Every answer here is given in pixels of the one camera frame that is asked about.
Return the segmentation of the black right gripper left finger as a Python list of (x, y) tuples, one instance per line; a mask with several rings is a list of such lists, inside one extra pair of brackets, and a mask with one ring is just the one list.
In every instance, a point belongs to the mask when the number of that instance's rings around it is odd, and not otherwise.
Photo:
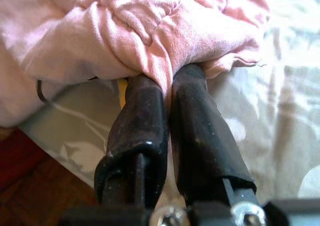
[(129, 78), (125, 105), (94, 174), (99, 203), (155, 207), (167, 176), (167, 130), (158, 84), (144, 74)]

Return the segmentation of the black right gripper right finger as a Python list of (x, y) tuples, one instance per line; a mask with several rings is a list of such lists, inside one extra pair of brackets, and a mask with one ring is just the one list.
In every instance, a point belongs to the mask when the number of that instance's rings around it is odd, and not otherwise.
[(207, 90), (203, 70), (188, 64), (173, 78), (171, 138), (177, 185), (187, 205), (256, 203), (256, 185), (233, 134)]

